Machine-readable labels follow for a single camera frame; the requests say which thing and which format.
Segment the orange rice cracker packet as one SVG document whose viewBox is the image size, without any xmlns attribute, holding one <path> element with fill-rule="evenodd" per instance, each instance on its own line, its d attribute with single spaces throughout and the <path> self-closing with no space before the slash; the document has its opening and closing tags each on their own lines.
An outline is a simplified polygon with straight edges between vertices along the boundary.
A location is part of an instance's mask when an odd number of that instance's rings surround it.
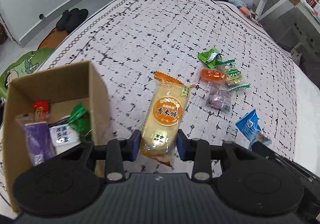
<svg viewBox="0 0 320 224">
<path fill-rule="evenodd" d="M 148 115 L 142 128 L 140 152 L 142 155 L 171 167 L 176 135 L 194 85 L 155 72 L 157 81 Z"/>
</svg>

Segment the blue snack packet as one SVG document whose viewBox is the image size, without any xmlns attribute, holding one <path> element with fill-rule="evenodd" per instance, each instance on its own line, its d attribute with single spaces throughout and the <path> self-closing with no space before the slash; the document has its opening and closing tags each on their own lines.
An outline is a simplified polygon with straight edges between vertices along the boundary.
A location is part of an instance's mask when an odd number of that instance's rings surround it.
<svg viewBox="0 0 320 224">
<path fill-rule="evenodd" d="M 247 113 L 244 117 L 235 123 L 235 126 L 240 132 L 249 140 L 248 149 L 252 149 L 252 145 L 256 142 L 260 142 L 263 145 L 270 145 L 271 139 L 267 138 L 258 124 L 259 118 L 256 110 Z"/>
</svg>

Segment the green snack packet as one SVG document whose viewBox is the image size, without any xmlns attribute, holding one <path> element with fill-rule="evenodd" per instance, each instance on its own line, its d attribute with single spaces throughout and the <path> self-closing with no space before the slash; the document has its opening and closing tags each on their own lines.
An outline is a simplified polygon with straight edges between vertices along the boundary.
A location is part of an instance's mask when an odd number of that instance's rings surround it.
<svg viewBox="0 0 320 224">
<path fill-rule="evenodd" d="M 89 112 L 83 107 L 82 103 L 75 106 L 69 116 L 67 124 L 80 138 L 81 142 L 92 141 L 92 127 Z"/>
</svg>

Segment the purple clear snack packet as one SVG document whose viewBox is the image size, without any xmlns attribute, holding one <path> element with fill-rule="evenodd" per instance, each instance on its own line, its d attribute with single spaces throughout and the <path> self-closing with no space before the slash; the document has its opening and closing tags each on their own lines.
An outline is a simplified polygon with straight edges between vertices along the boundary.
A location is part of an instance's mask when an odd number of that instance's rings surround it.
<svg viewBox="0 0 320 224">
<path fill-rule="evenodd" d="M 208 84 L 206 93 L 206 105 L 216 110 L 230 113 L 231 94 L 224 84 Z"/>
</svg>

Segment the purple snack bar packet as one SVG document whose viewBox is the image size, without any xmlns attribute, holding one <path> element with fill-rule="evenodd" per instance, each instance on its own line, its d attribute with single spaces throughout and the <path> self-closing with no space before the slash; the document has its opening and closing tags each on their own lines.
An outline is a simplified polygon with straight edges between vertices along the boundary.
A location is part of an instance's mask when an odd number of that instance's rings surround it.
<svg viewBox="0 0 320 224">
<path fill-rule="evenodd" d="M 56 155 L 47 122 L 25 124 L 22 129 L 26 136 L 27 151 L 33 166 Z"/>
</svg>

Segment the white black label packet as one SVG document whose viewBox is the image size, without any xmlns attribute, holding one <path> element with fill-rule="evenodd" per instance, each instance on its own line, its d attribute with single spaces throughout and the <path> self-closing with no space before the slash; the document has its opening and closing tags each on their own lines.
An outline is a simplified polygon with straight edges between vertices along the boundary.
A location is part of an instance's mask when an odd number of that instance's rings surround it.
<svg viewBox="0 0 320 224">
<path fill-rule="evenodd" d="M 80 144 L 79 134 L 68 125 L 69 118 L 70 115 L 67 115 L 48 125 L 52 145 L 57 155 Z"/>
</svg>

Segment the orange jelly packet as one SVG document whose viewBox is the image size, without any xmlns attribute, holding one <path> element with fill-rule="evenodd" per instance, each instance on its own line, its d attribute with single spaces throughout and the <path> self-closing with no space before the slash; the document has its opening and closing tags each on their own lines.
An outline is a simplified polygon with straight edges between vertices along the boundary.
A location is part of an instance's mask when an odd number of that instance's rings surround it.
<svg viewBox="0 0 320 224">
<path fill-rule="evenodd" d="M 214 69 L 203 68 L 200 70 L 199 83 L 202 84 L 221 84 L 225 82 L 226 75 Z"/>
</svg>

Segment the green gold candy packet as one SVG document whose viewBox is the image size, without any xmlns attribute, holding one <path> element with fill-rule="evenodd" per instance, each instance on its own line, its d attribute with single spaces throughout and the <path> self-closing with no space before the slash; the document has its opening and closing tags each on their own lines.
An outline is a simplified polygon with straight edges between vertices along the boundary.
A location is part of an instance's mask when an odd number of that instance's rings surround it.
<svg viewBox="0 0 320 224">
<path fill-rule="evenodd" d="M 226 75 L 223 86 L 227 92 L 233 92 L 241 88 L 250 88 L 250 83 L 244 80 L 242 73 L 235 66 L 235 60 L 216 61 L 215 69 Z"/>
</svg>

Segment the patterned white bed blanket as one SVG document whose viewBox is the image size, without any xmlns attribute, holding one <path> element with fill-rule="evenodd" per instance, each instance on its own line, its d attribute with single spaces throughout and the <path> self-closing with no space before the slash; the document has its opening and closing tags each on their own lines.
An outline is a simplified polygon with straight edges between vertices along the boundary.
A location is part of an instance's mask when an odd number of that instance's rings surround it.
<svg viewBox="0 0 320 224">
<path fill-rule="evenodd" d="M 200 52 L 216 48 L 233 59 L 248 89 L 240 89 L 230 113 L 206 106 L 197 85 Z M 295 156 L 297 99 L 294 64 L 263 28 L 233 5 L 212 0 L 114 0 L 69 35 L 32 74 L 89 61 L 108 91 L 108 136 L 127 137 L 140 129 L 156 87 L 156 71 L 187 85 L 190 94 L 181 129 L 211 144 L 248 140 L 235 127 L 256 110 L 271 148 Z"/>
</svg>

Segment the cardboard box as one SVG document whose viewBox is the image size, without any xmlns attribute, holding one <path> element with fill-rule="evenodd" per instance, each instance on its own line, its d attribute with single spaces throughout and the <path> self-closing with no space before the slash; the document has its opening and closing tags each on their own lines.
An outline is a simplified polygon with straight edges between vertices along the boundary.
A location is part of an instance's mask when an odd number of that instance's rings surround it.
<svg viewBox="0 0 320 224">
<path fill-rule="evenodd" d="M 14 180 L 32 167 L 25 134 L 16 117 L 32 113 L 36 101 L 49 103 L 50 123 L 69 115 L 77 104 L 83 104 L 90 113 L 93 142 L 104 145 L 113 138 L 107 87 L 93 63 L 76 62 L 14 79 L 4 109 L 3 163 L 7 193 L 16 213 L 20 210 L 12 193 Z"/>
</svg>

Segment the green opened candy wrapper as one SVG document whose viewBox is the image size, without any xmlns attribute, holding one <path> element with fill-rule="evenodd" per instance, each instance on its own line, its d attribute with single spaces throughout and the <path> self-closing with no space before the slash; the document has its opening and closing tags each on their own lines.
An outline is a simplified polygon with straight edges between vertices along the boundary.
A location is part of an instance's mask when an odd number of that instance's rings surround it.
<svg viewBox="0 0 320 224">
<path fill-rule="evenodd" d="M 222 61 L 222 55 L 215 47 L 206 52 L 198 53 L 197 57 L 210 69 L 213 69 L 218 62 Z"/>
</svg>

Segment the red snack packet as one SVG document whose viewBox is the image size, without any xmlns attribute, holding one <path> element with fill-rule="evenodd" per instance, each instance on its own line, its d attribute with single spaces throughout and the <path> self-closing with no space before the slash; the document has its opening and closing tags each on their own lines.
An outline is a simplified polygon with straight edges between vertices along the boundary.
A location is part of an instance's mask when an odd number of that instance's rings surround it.
<svg viewBox="0 0 320 224">
<path fill-rule="evenodd" d="M 49 115 L 49 105 L 47 101 L 34 102 L 35 122 L 46 122 Z"/>
</svg>

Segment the green cartoon floor mat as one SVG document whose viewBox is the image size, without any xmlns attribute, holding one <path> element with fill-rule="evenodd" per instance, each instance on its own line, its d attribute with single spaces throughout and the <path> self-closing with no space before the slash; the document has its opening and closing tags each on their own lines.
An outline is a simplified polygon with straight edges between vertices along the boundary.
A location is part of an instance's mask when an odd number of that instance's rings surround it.
<svg viewBox="0 0 320 224">
<path fill-rule="evenodd" d="M 1 75 L 1 98 L 7 98 L 8 87 L 12 80 L 36 72 L 53 51 L 53 48 L 30 51 L 9 65 Z"/>
</svg>

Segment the black slippers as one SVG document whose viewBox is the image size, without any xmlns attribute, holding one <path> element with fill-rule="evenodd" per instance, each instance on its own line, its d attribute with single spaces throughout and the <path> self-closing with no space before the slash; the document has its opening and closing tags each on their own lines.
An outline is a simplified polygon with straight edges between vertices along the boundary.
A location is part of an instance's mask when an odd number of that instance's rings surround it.
<svg viewBox="0 0 320 224">
<path fill-rule="evenodd" d="M 65 30 L 67 34 L 71 34 L 78 26 L 80 26 L 88 17 L 87 9 L 74 8 L 71 11 L 65 10 L 61 19 L 56 24 L 58 31 Z"/>
</svg>

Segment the blue orange plush toy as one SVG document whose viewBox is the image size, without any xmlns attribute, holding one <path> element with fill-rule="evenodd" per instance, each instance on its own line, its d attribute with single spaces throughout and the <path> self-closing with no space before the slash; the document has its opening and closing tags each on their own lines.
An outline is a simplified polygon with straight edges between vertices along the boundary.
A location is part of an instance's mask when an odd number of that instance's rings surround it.
<svg viewBox="0 0 320 224">
<path fill-rule="evenodd" d="M 249 9 L 247 5 L 241 0 L 228 0 L 228 3 L 236 6 L 250 21 L 255 23 L 259 27 L 263 27 L 256 19 L 256 12 L 252 9 Z"/>
</svg>

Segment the white desk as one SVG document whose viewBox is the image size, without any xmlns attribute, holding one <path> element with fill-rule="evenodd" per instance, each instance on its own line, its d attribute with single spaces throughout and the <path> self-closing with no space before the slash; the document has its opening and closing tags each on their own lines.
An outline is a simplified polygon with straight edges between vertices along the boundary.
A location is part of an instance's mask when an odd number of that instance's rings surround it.
<svg viewBox="0 0 320 224">
<path fill-rule="evenodd" d="M 260 24 L 267 26 L 292 12 L 295 17 L 290 16 L 287 22 L 300 41 L 313 49 L 319 45 L 319 20 L 301 0 L 278 0 L 265 9 L 267 2 L 268 0 L 260 0 L 256 9 L 256 20 Z"/>
</svg>

